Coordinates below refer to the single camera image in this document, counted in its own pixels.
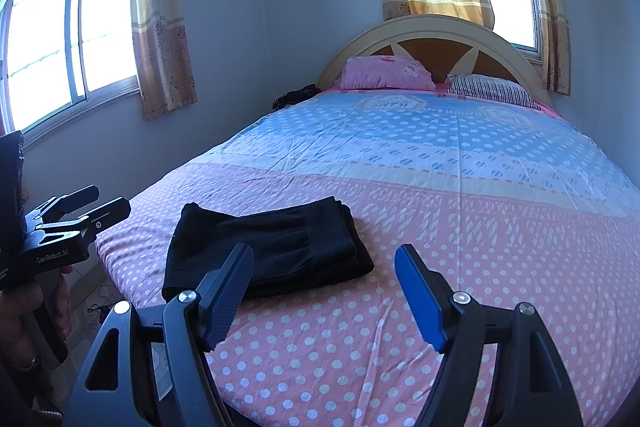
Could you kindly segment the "left hand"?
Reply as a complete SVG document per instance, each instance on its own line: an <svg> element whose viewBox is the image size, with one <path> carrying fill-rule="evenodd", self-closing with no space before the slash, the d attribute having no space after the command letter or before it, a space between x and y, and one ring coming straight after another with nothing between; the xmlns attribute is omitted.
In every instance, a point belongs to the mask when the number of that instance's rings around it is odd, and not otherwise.
<svg viewBox="0 0 640 427"><path fill-rule="evenodd" d="M53 371L67 359L72 310L65 275L70 272L67 265L1 291L1 355L19 369L38 359Z"/></svg>

